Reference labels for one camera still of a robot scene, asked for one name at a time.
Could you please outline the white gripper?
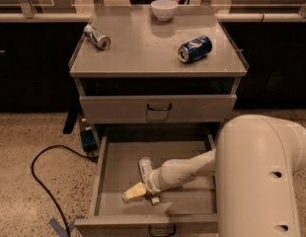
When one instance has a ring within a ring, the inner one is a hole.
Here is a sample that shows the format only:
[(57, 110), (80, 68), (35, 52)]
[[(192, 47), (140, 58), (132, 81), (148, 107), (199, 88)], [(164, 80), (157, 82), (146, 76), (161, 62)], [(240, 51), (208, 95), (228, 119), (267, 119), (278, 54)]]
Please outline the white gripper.
[[(161, 169), (155, 169), (149, 174), (147, 188), (149, 193), (152, 195), (159, 194), (166, 189), (166, 183), (162, 177)], [(143, 197), (146, 192), (146, 186), (139, 182), (124, 192), (122, 198), (124, 200), (132, 200), (134, 198)]]

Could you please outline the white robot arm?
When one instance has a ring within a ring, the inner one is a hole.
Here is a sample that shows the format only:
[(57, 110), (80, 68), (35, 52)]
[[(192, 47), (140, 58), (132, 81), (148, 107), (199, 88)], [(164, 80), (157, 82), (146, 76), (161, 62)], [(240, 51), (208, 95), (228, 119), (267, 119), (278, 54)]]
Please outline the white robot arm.
[(227, 121), (216, 147), (155, 169), (139, 161), (142, 181), (125, 200), (155, 196), (215, 174), (219, 237), (301, 237), (292, 173), (306, 166), (306, 128), (287, 119), (243, 115)]

